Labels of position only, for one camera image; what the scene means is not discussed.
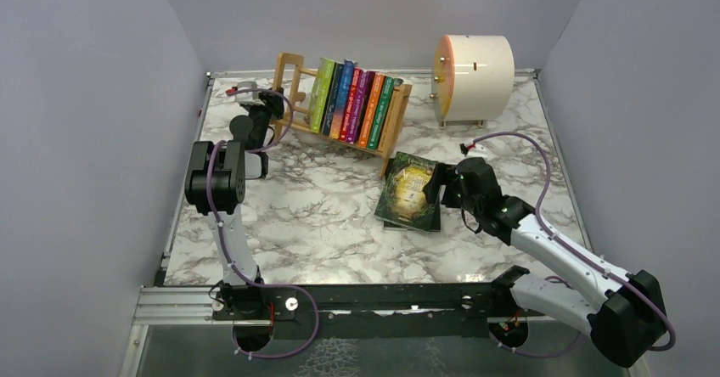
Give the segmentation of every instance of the green book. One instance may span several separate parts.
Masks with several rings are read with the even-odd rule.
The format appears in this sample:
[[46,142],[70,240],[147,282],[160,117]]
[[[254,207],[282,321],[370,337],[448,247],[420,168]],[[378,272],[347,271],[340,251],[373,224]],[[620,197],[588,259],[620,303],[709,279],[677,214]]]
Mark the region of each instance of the green book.
[[394,81],[395,79],[392,77],[385,77],[385,82],[383,83],[383,88],[380,92],[380,101],[378,101],[378,109],[375,111],[373,127],[370,129],[368,149],[378,148],[380,133],[382,132],[382,126],[385,122],[385,114],[387,114],[387,107],[390,105],[390,98],[392,97],[392,88],[395,86]]
[[428,203],[423,187],[430,181],[436,162],[397,152],[380,194],[375,215],[398,226],[429,233],[437,203]]
[[333,72],[335,71],[335,62],[325,57],[320,58],[320,67],[318,67],[318,75],[315,81],[319,83],[318,97],[315,106],[312,108],[312,117],[310,122],[310,131],[318,133],[323,125],[323,115],[325,115],[325,106],[328,103],[328,93],[330,91],[330,83],[333,81]]

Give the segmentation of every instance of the floor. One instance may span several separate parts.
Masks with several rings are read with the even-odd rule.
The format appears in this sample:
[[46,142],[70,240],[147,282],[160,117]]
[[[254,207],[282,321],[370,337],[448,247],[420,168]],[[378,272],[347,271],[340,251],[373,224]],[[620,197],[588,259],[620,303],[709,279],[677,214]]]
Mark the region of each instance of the floor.
[[[484,133],[523,132],[552,156],[552,185],[544,215],[578,244],[584,245],[565,177],[545,121],[533,80],[516,77],[508,107],[487,127],[440,129],[429,99],[429,76],[404,76],[413,85],[405,127],[396,150],[446,163],[463,156],[458,145]],[[254,80],[270,87],[272,79]],[[215,80],[201,139],[231,138],[230,120],[240,107],[225,90],[240,79]],[[312,80],[301,82],[310,92]],[[380,196],[380,157],[291,132],[270,149],[265,180],[247,183],[242,217],[250,248],[268,283],[361,284],[438,283],[492,280],[511,265],[537,275],[551,272],[530,256],[487,234],[472,234],[458,211],[442,210],[437,234],[385,231],[373,212]],[[534,204],[543,187],[543,164],[528,143],[494,138],[472,155],[494,167],[506,194]],[[222,277],[211,232],[201,216],[184,205],[173,241],[166,285],[214,284]]]

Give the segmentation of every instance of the orange book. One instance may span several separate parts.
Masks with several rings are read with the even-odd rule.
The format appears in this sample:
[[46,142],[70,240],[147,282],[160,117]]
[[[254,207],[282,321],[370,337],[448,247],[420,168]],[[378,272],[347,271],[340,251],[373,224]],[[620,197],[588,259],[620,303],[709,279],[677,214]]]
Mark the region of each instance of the orange book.
[[361,148],[368,147],[370,130],[373,127],[375,110],[377,110],[378,108],[378,101],[380,100],[380,92],[382,92],[383,80],[385,80],[385,76],[380,73],[375,73],[375,79],[373,80],[373,88],[370,91],[370,98],[368,98],[368,108],[365,110],[365,118],[363,118],[363,129],[362,131],[360,131],[360,140],[357,141],[357,146]]

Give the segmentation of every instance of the dark blue book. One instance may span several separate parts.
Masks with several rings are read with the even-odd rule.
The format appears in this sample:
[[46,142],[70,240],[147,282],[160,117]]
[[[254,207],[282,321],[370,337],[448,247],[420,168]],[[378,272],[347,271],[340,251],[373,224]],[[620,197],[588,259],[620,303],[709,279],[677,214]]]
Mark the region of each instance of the dark blue book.
[[335,111],[335,104],[337,103],[338,88],[340,88],[340,80],[342,78],[342,71],[345,65],[341,63],[335,64],[335,71],[333,72],[333,82],[330,84],[330,96],[328,97],[328,106],[325,107],[325,117],[323,120],[323,129],[321,132],[323,135],[330,135],[330,126],[333,123],[333,112]]
[[350,93],[353,71],[355,71],[355,62],[345,60],[345,66],[342,68],[342,76],[340,77],[340,86],[338,87],[338,96],[335,99],[335,112],[333,113],[333,120],[330,122],[330,137],[332,139],[340,137],[342,118],[345,116],[347,94]]

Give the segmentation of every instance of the marble tabletop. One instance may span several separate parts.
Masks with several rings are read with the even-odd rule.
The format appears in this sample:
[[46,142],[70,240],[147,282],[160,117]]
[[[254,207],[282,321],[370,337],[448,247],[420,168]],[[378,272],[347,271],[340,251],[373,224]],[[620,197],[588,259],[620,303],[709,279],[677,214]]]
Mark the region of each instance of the marble tabletop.
[[[460,143],[489,132],[523,132],[551,156],[552,184],[544,202],[548,221],[584,244],[565,177],[545,121],[535,84],[516,77],[509,104],[487,127],[438,127],[429,99],[429,76],[405,76],[413,85],[396,150],[457,163]],[[244,78],[259,87],[272,79]],[[230,120],[240,107],[225,91],[241,79],[215,80],[201,139],[230,139]],[[312,79],[301,82],[310,92]],[[551,272],[534,258],[487,234],[475,235],[458,211],[442,209],[440,233],[383,230],[374,216],[382,181],[378,156],[331,143],[311,134],[290,132],[268,151],[269,173],[247,182],[242,205],[250,248],[267,283],[379,284],[489,281],[512,265],[537,275]],[[474,149],[494,167],[503,192],[534,205],[543,187],[538,152],[521,139],[493,138]],[[168,264],[166,285],[214,284],[222,277],[210,229],[201,215],[184,205]]]

